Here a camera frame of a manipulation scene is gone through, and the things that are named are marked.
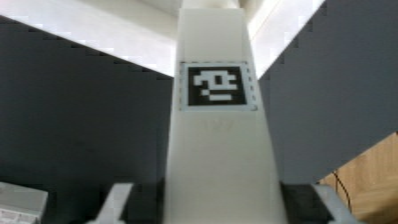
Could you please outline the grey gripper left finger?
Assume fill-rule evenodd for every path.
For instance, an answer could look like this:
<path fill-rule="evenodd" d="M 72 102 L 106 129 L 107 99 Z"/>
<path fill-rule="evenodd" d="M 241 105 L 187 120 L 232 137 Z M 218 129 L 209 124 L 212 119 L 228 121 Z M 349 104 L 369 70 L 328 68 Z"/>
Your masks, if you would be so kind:
<path fill-rule="evenodd" d="M 116 183 L 106 198 L 99 216 L 86 224 L 127 224 L 123 220 L 123 211 L 129 197 L 134 189 L 134 183 Z"/>

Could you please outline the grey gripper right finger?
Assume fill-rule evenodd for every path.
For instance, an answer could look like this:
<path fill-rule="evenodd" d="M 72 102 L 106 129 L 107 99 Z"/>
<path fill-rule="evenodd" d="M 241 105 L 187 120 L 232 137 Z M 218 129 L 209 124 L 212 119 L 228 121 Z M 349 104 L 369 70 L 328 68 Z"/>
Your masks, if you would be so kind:
<path fill-rule="evenodd" d="M 333 216 L 328 224 L 367 224 L 356 219 L 333 187 L 330 185 L 315 185 L 314 189 Z"/>

